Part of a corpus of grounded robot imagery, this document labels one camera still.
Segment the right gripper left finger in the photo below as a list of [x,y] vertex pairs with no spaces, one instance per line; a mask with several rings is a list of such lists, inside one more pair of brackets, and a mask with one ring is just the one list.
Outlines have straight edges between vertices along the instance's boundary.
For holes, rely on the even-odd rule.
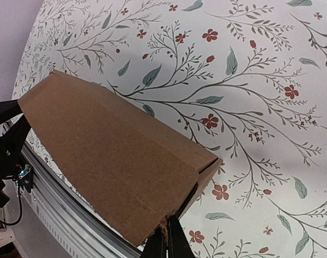
[[[22,113],[17,100],[0,102],[0,125]],[[0,136],[0,207],[10,199],[3,192],[3,180],[13,175],[26,137],[31,129],[25,116],[21,116],[7,132]]]

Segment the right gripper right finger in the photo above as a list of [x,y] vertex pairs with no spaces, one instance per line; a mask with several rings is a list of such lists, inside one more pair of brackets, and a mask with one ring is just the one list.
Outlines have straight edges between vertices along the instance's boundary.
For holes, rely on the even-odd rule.
[[194,258],[193,251],[176,215],[167,221],[167,234],[157,228],[143,249],[143,258]]

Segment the brown cardboard box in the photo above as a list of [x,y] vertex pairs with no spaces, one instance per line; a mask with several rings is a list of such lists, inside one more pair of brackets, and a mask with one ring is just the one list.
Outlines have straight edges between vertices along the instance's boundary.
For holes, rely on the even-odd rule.
[[59,71],[18,104],[59,170],[133,246],[182,216],[222,163],[109,89]]

